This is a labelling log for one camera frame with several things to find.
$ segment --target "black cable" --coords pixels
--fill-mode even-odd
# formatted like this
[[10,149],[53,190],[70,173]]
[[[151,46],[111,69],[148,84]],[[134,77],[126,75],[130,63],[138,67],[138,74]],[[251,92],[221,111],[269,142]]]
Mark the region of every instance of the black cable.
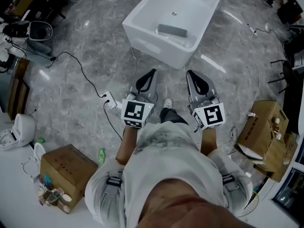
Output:
[[[18,45],[13,44],[12,42],[11,42],[11,45],[12,45],[13,47],[15,47],[15,46],[19,47]],[[17,48],[17,49],[20,49],[20,50],[23,49],[23,50],[29,51],[29,52],[31,52],[31,53],[33,53],[33,54],[35,54],[35,55],[38,55],[38,56],[41,56],[41,57],[43,57],[43,58],[45,58],[45,59],[50,60],[50,58],[48,58],[48,57],[44,57],[44,56],[42,56],[42,55],[40,55],[40,54],[38,54],[38,53],[32,52],[32,51],[30,51],[30,50],[28,50],[28,49],[25,49],[25,48],[22,48],[22,47],[19,47],[19,48]]]
[[4,74],[9,70],[9,68],[7,67],[4,71],[0,71],[0,74]]
[[35,109],[32,113],[30,113],[30,114],[28,114],[28,115],[32,115],[34,112],[36,112],[37,111],[37,109]]
[[283,44],[282,41],[280,40],[279,36],[276,34],[276,32],[273,29],[270,29],[269,32],[268,32],[268,31],[264,31],[264,30],[261,30],[261,29],[258,28],[258,29],[255,29],[255,33],[256,33],[257,30],[262,31],[262,32],[267,33],[267,34],[270,34],[271,31],[273,31],[275,33],[276,37],[278,38],[278,40],[281,42],[281,44]]
[[17,48],[18,50],[21,50],[21,51],[24,53],[24,55],[25,55],[25,60],[27,59],[27,54],[24,52],[24,50],[22,50],[21,48],[18,48],[18,47],[16,47],[16,46],[14,46],[12,42],[10,42],[10,44],[11,44],[14,48]]
[[99,98],[105,98],[106,95],[100,96],[99,93],[98,93],[98,91],[97,91],[97,89],[96,89],[96,87],[95,87],[95,85],[86,77],[86,75],[85,75],[85,73],[84,73],[84,71],[83,71],[83,69],[82,69],[82,64],[79,62],[79,60],[78,60],[75,56],[73,56],[72,54],[70,54],[70,53],[64,51],[64,52],[61,52],[57,57],[51,58],[51,61],[53,61],[53,63],[54,63],[54,61],[55,61],[60,55],[62,55],[62,54],[64,54],[64,53],[69,54],[71,57],[73,57],[73,58],[75,58],[75,59],[77,60],[77,62],[78,62],[79,65],[80,65],[82,74],[84,75],[85,79],[94,87],[94,90],[96,91],[96,94],[98,95],[98,97],[99,97]]
[[113,127],[113,125],[112,125],[112,123],[110,122],[110,119],[109,119],[109,117],[108,117],[108,114],[107,114],[106,111],[105,111],[105,104],[108,103],[108,102],[110,102],[110,101],[107,100],[107,101],[104,103],[104,113],[105,113],[105,115],[106,115],[106,118],[107,118],[108,121],[109,121],[109,124],[111,125],[111,127],[112,127],[113,130],[115,131],[115,133],[117,133],[117,135],[119,136],[120,140],[123,141],[122,138],[121,138],[121,136],[118,134],[118,132],[117,132],[117,131],[115,130],[115,128]]

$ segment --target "white cable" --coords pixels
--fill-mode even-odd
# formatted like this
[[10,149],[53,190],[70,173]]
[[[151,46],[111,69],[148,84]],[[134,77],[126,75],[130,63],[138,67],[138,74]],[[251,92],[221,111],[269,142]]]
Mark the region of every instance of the white cable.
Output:
[[116,109],[116,107],[114,107],[114,109],[115,109],[115,111],[117,112],[117,114],[118,114],[119,116],[121,116],[120,113],[118,112],[118,110]]
[[227,145],[227,144],[230,144],[231,142],[234,142],[234,141],[230,141],[230,142],[228,142],[228,143],[223,144],[222,146],[220,146],[220,149],[222,150],[222,147],[223,147],[223,146],[225,146],[225,145]]
[[137,65],[137,58],[134,54],[134,51],[133,51],[133,48],[131,47],[131,51],[132,51],[132,54],[133,54],[133,58],[135,59],[135,64],[134,64],[134,76],[136,76],[136,65]]
[[249,38],[249,40],[250,40],[251,52],[252,52],[253,58],[254,58],[254,60],[255,60],[256,67],[257,67],[256,69],[257,69],[257,72],[258,72],[258,88],[257,88],[257,92],[256,92],[255,99],[254,99],[254,101],[255,101],[255,100],[256,100],[256,97],[257,97],[257,93],[258,93],[258,91],[259,91],[259,89],[260,89],[260,86],[261,86],[261,76],[260,76],[260,70],[258,69],[258,66],[257,66],[256,56],[255,56],[255,53],[254,53],[254,51],[253,51],[252,41],[251,41],[249,35],[247,34],[246,29],[245,29],[245,33],[246,33],[246,35],[248,36],[248,38]]

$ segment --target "chair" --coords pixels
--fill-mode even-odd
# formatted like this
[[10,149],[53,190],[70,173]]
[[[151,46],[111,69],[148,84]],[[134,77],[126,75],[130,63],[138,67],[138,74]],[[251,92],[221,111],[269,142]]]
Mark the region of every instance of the chair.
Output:
[[287,83],[287,87],[283,90],[279,91],[279,94],[285,91],[287,88],[291,88],[293,92],[301,92],[303,90],[303,74],[299,74],[296,70],[293,70],[288,61],[278,60],[274,62],[270,62],[271,64],[276,62],[282,62],[283,64],[283,77],[280,79],[269,81],[268,83],[274,83],[281,80],[285,80]]

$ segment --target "white t-shirt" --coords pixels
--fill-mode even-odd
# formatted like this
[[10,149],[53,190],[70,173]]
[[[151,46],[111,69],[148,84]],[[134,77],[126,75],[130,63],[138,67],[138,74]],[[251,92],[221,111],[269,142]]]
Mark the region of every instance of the white t-shirt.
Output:
[[[226,175],[234,181],[223,185]],[[120,188],[106,184],[112,176],[121,178]],[[150,192],[165,179],[182,180],[200,197],[233,213],[241,212],[252,194],[250,179],[221,150],[208,157],[199,152],[186,124],[148,123],[125,167],[110,159],[93,175],[85,191],[86,204],[99,222],[134,228]]]

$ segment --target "window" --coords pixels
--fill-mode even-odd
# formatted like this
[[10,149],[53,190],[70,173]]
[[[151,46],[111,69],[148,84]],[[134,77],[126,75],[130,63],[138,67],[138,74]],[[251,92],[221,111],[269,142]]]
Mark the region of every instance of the window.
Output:
[[292,169],[272,199],[299,224],[304,223],[304,173]]

